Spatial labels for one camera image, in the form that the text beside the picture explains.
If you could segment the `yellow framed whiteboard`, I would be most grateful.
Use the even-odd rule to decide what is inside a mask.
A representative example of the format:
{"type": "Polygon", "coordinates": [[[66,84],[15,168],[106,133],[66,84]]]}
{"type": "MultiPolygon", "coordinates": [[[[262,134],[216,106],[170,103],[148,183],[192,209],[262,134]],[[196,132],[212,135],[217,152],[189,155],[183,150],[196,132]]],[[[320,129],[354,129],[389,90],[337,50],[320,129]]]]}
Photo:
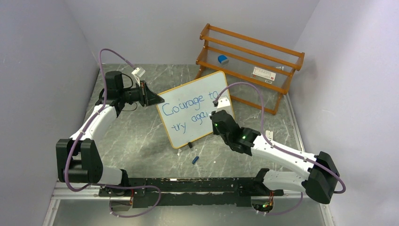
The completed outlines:
{"type": "Polygon", "coordinates": [[[159,93],[157,109],[173,148],[178,149],[213,132],[209,118],[213,101],[227,87],[225,73],[217,71],[159,93]]]}

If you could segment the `blue marker cap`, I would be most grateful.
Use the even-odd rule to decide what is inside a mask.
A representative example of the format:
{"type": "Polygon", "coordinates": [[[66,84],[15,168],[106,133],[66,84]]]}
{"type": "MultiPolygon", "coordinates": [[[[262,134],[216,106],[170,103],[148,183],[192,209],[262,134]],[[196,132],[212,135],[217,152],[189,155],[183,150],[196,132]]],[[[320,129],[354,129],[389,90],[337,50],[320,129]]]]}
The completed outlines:
{"type": "Polygon", "coordinates": [[[198,161],[199,157],[196,156],[193,160],[192,160],[192,164],[195,164],[198,161]]]}

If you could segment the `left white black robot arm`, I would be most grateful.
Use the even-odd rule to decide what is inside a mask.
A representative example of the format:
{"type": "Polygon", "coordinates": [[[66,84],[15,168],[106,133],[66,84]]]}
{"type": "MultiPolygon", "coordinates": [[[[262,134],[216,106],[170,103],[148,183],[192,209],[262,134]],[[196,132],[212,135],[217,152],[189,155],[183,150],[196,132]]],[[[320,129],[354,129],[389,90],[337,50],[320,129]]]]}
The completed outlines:
{"type": "Polygon", "coordinates": [[[141,67],[135,68],[130,77],[132,85],[127,88],[123,83],[124,73],[111,71],[105,74],[106,87],[90,117],[77,132],[56,144],[57,173],[61,182],[110,185],[119,196],[129,192],[126,171],[104,166],[96,144],[126,104],[147,107],[164,103],[165,100],[152,92],[141,79],[144,72],[141,67]]]}

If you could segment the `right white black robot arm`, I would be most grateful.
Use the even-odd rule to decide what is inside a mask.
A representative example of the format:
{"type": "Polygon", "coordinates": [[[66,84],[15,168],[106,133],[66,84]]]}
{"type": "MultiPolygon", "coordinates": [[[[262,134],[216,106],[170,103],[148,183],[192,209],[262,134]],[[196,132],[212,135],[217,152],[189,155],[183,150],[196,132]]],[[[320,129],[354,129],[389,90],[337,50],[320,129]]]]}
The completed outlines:
{"type": "Polygon", "coordinates": [[[314,201],[331,202],[339,172],[326,152],[305,153],[273,143],[254,129],[240,127],[225,110],[210,115],[215,135],[220,135],[229,148],[249,156],[263,157],[289,169],[288,172],[268,170],[254,182],[254,190],[265,195],[270,190],[291,190],[306,193],[314,201]]]}

